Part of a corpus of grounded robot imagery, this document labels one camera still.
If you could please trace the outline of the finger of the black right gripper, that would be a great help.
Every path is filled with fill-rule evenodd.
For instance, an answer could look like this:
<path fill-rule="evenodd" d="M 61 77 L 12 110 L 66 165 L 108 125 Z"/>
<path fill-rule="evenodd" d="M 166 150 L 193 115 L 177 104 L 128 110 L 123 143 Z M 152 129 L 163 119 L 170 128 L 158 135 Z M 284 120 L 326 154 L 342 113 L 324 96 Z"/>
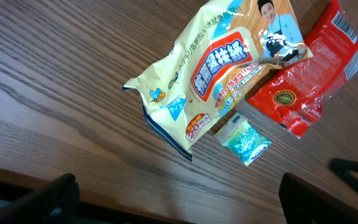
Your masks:
<path fill-rule="evenodd" d="M 358 162 L 345 159 L 331 159 L 328 167 L 350 188 L 358 193 L 358 178 L 354 177 L 351 172 L 358 173 Z"/>

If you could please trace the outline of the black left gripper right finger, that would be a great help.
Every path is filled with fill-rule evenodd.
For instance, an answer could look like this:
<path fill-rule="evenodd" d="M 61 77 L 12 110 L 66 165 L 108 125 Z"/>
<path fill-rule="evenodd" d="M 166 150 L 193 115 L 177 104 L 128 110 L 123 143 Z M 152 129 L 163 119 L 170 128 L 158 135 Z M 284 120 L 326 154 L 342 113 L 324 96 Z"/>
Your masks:
<path fill-rule="evenodd" d="M 358 210 L 290 172 L 284 173 L 279 198 L 291 223 L 358 223 Z"/>

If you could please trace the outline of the green packet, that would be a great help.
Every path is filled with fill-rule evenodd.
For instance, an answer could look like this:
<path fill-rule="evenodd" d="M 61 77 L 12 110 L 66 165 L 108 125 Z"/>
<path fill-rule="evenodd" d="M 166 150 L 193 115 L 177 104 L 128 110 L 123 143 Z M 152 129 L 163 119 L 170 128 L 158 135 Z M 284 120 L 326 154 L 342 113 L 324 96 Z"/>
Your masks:
<path fill-rule="evenodd" d="M 245 115 L 239 111 L 214 137 L 246 166 L 249 166 L 272 144 L 271 140 L 251 126 Z"/>

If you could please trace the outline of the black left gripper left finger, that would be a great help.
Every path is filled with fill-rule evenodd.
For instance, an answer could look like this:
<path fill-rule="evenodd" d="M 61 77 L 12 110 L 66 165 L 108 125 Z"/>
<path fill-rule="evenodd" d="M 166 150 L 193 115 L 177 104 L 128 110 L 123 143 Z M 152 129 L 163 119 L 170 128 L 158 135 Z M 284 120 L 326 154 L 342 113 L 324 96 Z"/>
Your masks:
<path fill-rule="evenodd" d="M 67 173 L 0 208 L 3 223 L 72 223 L 80 202 L 76 177 Z"/>

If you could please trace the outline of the yellow wet wipes pack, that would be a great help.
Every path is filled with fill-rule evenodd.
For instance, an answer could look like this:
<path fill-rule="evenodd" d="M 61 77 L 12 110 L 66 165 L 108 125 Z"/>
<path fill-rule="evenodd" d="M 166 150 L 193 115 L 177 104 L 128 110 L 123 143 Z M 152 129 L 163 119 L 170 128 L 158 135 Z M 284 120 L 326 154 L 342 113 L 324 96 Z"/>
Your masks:
<path fill-rule="evenodd" d="M 269 71 L 313 56 L 290 0 L 211 0 L 165 58 L 123 86 L 150 128 L 191 159 L 192 145 Z"/>

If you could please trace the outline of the red snack bag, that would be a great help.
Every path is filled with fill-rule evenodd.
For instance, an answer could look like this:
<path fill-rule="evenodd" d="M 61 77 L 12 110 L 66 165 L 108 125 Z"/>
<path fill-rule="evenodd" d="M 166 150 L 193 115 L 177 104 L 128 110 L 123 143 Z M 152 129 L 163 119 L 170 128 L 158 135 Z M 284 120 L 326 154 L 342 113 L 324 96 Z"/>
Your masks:
<path fill-rule="evenodd" d="M 333 0 L 305 37 L 313 57 L 279 70 L 248 103 L 301 138 L 323 103 L 358 72 L 358 36 Z"/>

